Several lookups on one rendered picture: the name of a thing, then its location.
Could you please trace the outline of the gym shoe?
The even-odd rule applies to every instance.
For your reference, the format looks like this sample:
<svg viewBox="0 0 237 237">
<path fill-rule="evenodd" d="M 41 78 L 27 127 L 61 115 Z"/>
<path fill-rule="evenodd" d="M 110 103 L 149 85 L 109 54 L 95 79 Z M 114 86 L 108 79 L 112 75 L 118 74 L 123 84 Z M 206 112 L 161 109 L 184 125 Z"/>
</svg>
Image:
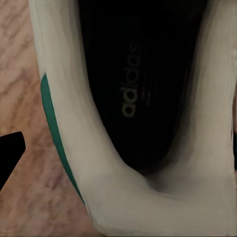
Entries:
<svg viewBox="0 0 237 237">
<path fill-rule="evenodd" d="M 28 0 L 64 169 L 105 237 L 237 237 L 237 0 Z"/>
</svg>

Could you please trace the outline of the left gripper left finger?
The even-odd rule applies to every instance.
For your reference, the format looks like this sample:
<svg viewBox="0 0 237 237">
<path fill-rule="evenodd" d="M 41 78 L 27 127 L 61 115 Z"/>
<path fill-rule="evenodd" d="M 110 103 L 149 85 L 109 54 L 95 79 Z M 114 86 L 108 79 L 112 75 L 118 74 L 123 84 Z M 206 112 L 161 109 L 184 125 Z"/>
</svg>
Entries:
<svg viewBox="0 0 237 237">
<path fill-rule="evenodd" d="M 0 190 L 26 150 L 21 131 L 0 137 Z"/>
</svg>

